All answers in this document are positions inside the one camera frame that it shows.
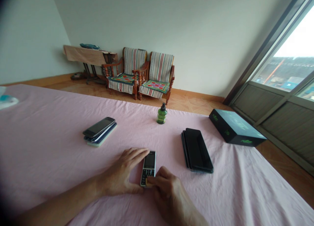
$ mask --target green bottle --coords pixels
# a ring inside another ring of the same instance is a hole
[[[163,124],[166,122],[166,115],[167,115],[167,110],[166,110],[166,104],[163,103],[161,108],[158,110],[158,116],[157,116],[157,123],[158,124]]]

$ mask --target sky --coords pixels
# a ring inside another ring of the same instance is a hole
[[[311,8],[274,57],[314,57],[314,7]]]

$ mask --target tiled floor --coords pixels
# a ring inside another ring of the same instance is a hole
[[[134,100],[130,94],[121,93],[114,90],[113,94],[110,95],[109,91],[104,87],[104,85],[93,82],[91,82],[90,85],[86,85],[85,80],[66,81],[46,86],[46,88],[111,98],[133,103],[141,103],[156,107],[160,107],[162,102],[166,102],[165,99],[160,101],[159,99],[149,96],[143,96],[142,101]],[[203,115],[209,115],[214,108],[232,111],[230,107],[225,106],[220,102],[177,94],[171,94],[167,108]],[[314,209],[314,178],[270,141],[267,140],[256,148],[281,174],[281,176],[283,176],[285,180]]]

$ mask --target striped cushion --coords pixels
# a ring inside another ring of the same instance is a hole
[[[133,85],[123,84],[112,80],[109,80],[109,88],[120,92],[126,92],[128,94],[132,94],[133,92]]]
[[[124,49],[124,73],[133,75],[132,70],[141,69],[145,63],[146,50]]]
[[[162,92],[159,92],[159,91],[156,91],[156,90],[152,90],[150,88],[146,88],[146,87],[143,87],[143,86],[140,87],[139,92],[141,94],[149,95],[151,97],[155,97],[155,98],[159,98],[159,99],[161,99],[162,96],[163,96]]]
[[[173,55],[153,52],[151,55],[149,79],[169,82]]]

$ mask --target glass pane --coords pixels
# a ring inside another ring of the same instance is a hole
[[[306,87],[301,93],[299,93],[298,97],[314,101],[314,82],[310,86]]]
[[[285,91],[314,70],[314,7],[252,81]]]

